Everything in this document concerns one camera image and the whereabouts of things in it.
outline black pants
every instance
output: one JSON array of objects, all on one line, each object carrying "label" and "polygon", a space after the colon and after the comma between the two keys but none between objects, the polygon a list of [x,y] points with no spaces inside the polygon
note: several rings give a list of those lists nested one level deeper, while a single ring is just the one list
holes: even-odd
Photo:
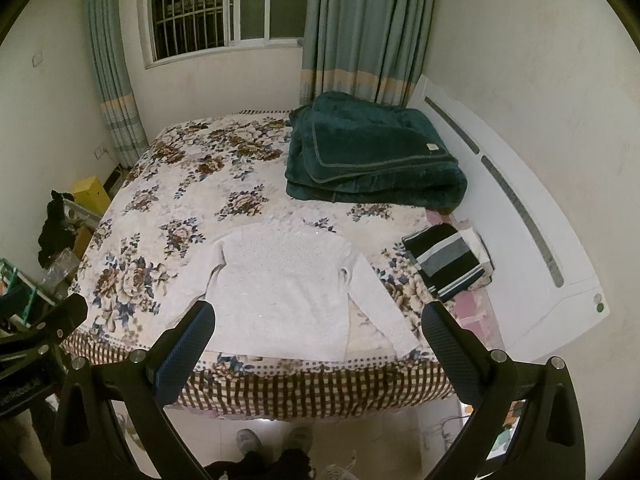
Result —
[{"label": "black pants", "polygon": [[264,465],[258,453],[250,451],[240,462],[214,462],[205,471],[213,480],[218,480],[225,471],[229,480],[308,480],[311,466],[302,451],[287,449],[270,466]]}]

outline curtain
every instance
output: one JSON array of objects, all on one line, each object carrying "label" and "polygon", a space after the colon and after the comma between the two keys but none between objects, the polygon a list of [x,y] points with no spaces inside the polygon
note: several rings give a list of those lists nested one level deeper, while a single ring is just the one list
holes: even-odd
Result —
[{"label": "curtain", "polygon": [[427,48],[434,0],[308,0],[300,102],[341,91],[406,104]]},{"label": "curtain", "polygon": [[102,116],[121,164],[131,168],[148,140],[124,60],[118,0],[85,0],[84,13]]}]

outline green blanket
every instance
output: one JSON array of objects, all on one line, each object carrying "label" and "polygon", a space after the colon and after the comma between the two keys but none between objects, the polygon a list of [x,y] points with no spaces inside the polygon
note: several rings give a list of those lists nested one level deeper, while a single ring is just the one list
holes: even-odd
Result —
[{"label": "green blanket", "polygon": [[418,110],[326,92],[293,111],[287,194],[452,210],[466,178]]}]

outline white sweater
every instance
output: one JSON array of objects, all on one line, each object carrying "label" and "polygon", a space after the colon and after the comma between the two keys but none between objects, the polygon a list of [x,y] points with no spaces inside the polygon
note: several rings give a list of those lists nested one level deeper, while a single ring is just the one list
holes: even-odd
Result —
[{"label": "white sweater", "polygon": [[181,269],[159,315],[175,326],[203,295],[216,313],[211,351],[344,360],[348,295],[398,357],[418,345],[365,257],[341,236],[296,216],[233,228],[203,246]]}]

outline shoe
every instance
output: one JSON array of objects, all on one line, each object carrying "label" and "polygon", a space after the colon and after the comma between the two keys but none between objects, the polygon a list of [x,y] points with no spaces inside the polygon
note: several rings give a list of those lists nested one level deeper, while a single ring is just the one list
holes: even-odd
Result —
[{"label": "shoe", "polygon": [[243,456],[250,451],[264,455],[264,446],[258,436],[251,430],[240,430],[236,433],[236,446],[238,446]]},{"label": "shoe", "polygon": [[304,454],[308,454],[313,440],[314,436],[311,428],[294,428],[284,441],[282,449],[299,449]]}]

